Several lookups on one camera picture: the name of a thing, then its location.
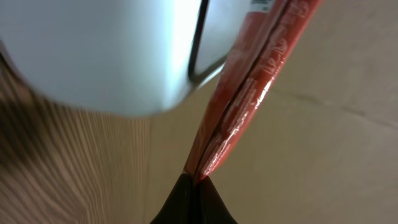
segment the dark wood surface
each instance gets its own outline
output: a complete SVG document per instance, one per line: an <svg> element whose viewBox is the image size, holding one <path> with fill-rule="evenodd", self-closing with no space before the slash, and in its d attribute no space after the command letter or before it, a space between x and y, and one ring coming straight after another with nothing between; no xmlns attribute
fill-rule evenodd
<svg viewBox="0 0 398 224"><path fill-rule="evenodd" d="M0 223L142 223L149 120L58 105L0 72Z"/></svg>

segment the candy bar wrapper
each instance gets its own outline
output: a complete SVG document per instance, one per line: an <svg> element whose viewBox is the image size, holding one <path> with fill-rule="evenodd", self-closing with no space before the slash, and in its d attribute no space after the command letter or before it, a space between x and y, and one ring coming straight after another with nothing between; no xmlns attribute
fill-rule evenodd
<svg viewBox="0 0 398 224"><path fill-rule="evenodd" d="M194 183L242 136L319 2L252 0L185 163Z"/></svg>

